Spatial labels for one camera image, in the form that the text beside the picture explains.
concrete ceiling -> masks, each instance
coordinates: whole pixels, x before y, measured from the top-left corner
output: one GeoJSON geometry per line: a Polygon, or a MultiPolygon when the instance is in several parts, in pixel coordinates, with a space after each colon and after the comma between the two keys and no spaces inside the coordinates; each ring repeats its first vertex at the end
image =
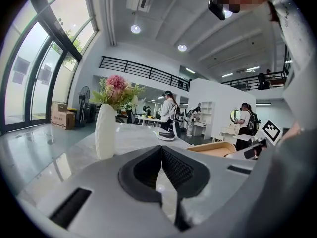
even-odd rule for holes
{"type": "MultiPolygon", "coordinates": [[[[285,45],[278,24],[268,20],[267,5],[221,21],[208,11],[209,0],[154,0],[149,13],[127,9],[126,1],[113,1],[118,42],[147,49],[164,45],[171,56],[179,44],[185,44],[185,56],[205,68],[199,73],[219,81],[224,74],[254,66],[282,70],[285,45]],[[130,31],[134,24],[140,26],[140,34],[130,31]]],[[[250,73],[239,74],[239,78],[247,76],[250,73]]]]}

white partition wall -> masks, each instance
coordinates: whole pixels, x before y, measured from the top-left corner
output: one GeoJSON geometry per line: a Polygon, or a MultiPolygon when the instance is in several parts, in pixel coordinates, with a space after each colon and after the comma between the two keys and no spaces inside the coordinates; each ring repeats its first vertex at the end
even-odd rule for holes
{"type": "Polygon", "coordinates": [[[239,109],[242,103],[250,104],[252,110],[256,108],[256,99],[248,92],[204,79],[195,79],[190,83],[188,109],[194,109],[202,102],[212,102],[211,126],[208,126],[208,135],[211,137],[218,136],[221,127],[233,124],[230,113],[234,109],[239,109]]]}

flower arrangement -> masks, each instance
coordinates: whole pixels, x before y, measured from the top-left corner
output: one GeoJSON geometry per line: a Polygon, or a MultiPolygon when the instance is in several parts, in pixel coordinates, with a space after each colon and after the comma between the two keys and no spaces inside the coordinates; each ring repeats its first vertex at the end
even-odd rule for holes
{"type": "Polygon", "coordinates": [[[93,91],[94,98],[91,102],[109,104],[115,110],[125,106],[137,106],[137,95],[145,90],[145,87],[140,88],[138,84],[132,87],[130,82],[118,75],[110,76],[108,79],[101,78],[99,87],[99,92],[93,91]]]}

standing fan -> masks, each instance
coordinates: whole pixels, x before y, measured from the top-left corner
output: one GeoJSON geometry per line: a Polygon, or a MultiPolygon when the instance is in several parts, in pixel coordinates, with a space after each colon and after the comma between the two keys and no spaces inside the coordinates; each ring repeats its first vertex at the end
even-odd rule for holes
{"type": "Polygon", "coordinates": [[[83,125],[84,117],[85,117],[85,106],[86,103],[89,102],[90,98],[90,90],[88,86],[84,86],[79,93],[79,105],[81,109],[81,115],[79,123],[83,125]]]}

gray plastic panel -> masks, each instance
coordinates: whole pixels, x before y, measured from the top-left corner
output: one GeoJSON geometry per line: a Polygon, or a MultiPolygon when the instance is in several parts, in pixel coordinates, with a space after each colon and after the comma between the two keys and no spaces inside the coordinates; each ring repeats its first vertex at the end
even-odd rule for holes
{"type": "Polygon", "coordinates": [[[197,225],[221,208],[241,187],[248,175],[227,169],[233,165],[252,170],[256,161],[220,158],[177,147],[169,147],[195,161],[204,164],[210,172],[206,187],[197,197],[185,198],[181,202],[186,213],[185,221],[197,225]]]}
{"type": "Polygon", "coordinates": [[[159,203],[145,203],[130,197],[118,182],[119,169],[154,147],[133,151],[93,163],[70,177],[38,205],[46,216],[77,188],[92,194],[73,219],[68,230],[90,238],[163,237],[178,229],[167,218],[159,203]]]}

